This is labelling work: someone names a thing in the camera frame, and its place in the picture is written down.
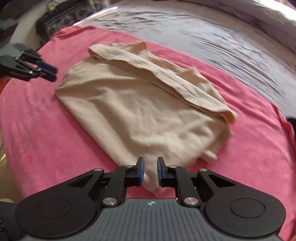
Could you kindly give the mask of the patterned blue white cloth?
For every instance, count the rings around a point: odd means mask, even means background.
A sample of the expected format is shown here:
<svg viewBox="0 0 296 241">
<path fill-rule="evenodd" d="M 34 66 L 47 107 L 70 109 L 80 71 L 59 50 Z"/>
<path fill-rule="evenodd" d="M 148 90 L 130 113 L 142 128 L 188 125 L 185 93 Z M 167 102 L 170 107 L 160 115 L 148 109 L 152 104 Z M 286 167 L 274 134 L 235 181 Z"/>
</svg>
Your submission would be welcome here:
<svg viewBox="0 0 296 241">
<path fill-rule="evenodd" d="M 46 12 L 36 22 L 37 35 L 49 40 L 55 33 L 109 6 L 109 1 L 48 1 Z"/>
</svg>

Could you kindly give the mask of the pink towel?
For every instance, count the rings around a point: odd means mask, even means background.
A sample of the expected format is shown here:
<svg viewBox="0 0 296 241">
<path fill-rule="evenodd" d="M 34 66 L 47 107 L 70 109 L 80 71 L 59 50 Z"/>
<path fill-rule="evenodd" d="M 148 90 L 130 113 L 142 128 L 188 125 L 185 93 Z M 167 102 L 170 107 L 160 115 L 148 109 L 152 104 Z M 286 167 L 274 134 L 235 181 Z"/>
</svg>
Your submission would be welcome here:
<svg viewBox="0 0 296 241">
<path fill-rule="evenodd" d="M 132 43 L 137 37 L 88 27 L 67 27 L 41 50 L 44 60 L 58 68 L 58 80 L 88 56 L 94 44 Z M 212 82 L 238 114 L 233 136 L 208 164 L 230 179 L 278 198 L 287 216 L 280 231 L 289 240 L 295 231 L 295 142 L 289 123 L 274 104 L 227 73 L 186 54 L 147 42 L 152 54 L 183 68 L 196 68 Z M 1 134 L 17 187 L 29 196 L 91 169 L 112 171 L 116 164 L 57 99 L 56 83 L 41 78 L 12 79 L 1 94 Z"/>
</svg>

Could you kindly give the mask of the black garment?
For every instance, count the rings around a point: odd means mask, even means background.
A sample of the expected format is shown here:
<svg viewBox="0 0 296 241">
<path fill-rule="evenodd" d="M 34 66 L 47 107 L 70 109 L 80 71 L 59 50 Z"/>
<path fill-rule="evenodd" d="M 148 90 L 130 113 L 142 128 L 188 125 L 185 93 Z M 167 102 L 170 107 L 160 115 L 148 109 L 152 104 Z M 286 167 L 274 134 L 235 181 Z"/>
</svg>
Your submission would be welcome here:
<svg viewBox="0 0 296 241">
<path fill-rule="evenodd" d="M 293 128 L 294 136 L 296 137 L 296 118 L 287 118 L 287 122 L 289 122 Z"/>
</svg>

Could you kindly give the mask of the grey patterned bed sheet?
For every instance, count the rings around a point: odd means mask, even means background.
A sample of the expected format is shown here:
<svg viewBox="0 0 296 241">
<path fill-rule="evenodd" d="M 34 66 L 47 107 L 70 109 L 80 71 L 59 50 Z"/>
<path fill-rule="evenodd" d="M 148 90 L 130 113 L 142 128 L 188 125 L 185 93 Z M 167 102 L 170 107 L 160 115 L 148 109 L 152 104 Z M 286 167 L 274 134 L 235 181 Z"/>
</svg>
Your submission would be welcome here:
<svg viewBox="0 0 296 241">
<path fill-rule="evenodd" d="M 80 22 L 200 59 L 295 116 L 295 53 L 231 14 L 183 1 L 119 1 Z"/>
</svg>

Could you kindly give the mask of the beige long-sleeve shirt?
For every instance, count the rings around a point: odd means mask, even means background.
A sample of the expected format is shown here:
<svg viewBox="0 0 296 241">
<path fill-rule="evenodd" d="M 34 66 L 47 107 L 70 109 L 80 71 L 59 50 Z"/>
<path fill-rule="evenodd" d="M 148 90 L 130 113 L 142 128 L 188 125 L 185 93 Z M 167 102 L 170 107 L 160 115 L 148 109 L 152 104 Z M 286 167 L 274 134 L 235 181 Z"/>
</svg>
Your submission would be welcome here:
<svg viewBox="0 0 296 241">
<path fill-rule="evenodd" d="M 158 157 L 186 169 L 217 159 L 237 113 L 196 68 L 154 56 L 145 42 L 88 52 L 55 94 L 117 165 L 144 157 L 146 190 L 161 193 Z"/>
</svg>

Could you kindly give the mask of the grey patterned duvet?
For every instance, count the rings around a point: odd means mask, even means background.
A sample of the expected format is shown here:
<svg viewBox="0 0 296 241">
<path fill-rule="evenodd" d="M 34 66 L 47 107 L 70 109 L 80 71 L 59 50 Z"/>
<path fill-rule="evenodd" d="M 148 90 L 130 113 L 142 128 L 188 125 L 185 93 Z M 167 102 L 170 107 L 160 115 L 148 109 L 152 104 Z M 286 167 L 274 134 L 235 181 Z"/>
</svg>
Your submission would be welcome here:
<svg viewBox="0 0 296 241">
<path fill-rule="evenodd" d="M 234 15 L 295 52 L 295 9 L 277 1 L 191 1 Z"/>
</svg>

